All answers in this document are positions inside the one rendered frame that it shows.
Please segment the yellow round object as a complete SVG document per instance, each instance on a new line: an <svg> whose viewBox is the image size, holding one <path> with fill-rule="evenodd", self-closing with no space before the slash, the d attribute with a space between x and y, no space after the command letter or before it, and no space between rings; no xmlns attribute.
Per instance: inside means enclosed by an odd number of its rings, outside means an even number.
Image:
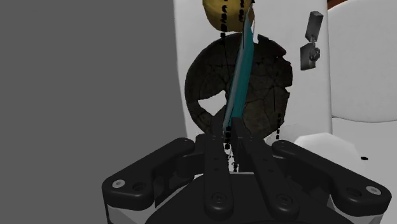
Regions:
<svg viewBox="0 0 397 224"><path fill-rule="evenodd" d="M221 32L242 32L247 13L251 25L254 3L255 0L202 0L209 23Z"/></svg>

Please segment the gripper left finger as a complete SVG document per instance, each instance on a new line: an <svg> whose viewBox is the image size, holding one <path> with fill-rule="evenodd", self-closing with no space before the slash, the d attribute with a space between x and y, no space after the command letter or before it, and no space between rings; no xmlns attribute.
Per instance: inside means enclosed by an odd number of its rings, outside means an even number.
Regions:
<svg viewBox="0 0 397 224"><path fill-rule="evenodd" d="M151 210L150 221L224 221L234 214L234 195L224 151L225 111L210 132L179 137L106 178L102 195L109 221L116 213Z"/></svg>

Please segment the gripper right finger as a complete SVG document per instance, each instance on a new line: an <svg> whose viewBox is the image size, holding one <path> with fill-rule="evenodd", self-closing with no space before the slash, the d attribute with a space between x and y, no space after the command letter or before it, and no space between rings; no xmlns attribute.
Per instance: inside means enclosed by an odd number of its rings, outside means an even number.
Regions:
<svg viewBox="0 0 397 224"><path fill-rule="evenodd" d="M241 118L232 119L230 130L235 158L247 155L274 221L344 221L346 214L362 217L387 211L392 195L386 187L289 141L269 146L250 135ZM290 162L296 174L319 180L339 211L290 186L274 154Z"/></svg>

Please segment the dark cracked round disc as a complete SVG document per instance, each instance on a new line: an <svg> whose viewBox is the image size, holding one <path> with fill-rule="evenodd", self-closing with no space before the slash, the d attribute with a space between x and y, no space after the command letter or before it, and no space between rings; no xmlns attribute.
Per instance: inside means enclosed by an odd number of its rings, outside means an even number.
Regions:
<svg viewBox="0 0 397 224"><path fill-rule="evenodd" d="M203 49L191 64L185 79L185 100L189 114L203 132L210 132L214 115L199 102L224 92L229 94L240 34L227 35ZM293 84L290 62L285 49L275 41L259 35L254 44L253 64L242 120L253 135L267 137L283 123L289 92Z"/></svg>

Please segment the teal thin book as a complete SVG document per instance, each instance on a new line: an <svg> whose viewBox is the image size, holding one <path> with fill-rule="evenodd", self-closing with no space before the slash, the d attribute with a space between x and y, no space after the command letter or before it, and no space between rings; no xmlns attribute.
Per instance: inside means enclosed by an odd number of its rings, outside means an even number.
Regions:
<svg viewBox="0 0 397 224"><path fill-rule="evenodd" d="M253 23L250 21L254 16L250 16L251 12L253 12L253 5L247 9L244 16L239 51L223 120L224 131L231 126L232 118L242 118L244 110L254 53L253 31L251 29Z"/></svg>

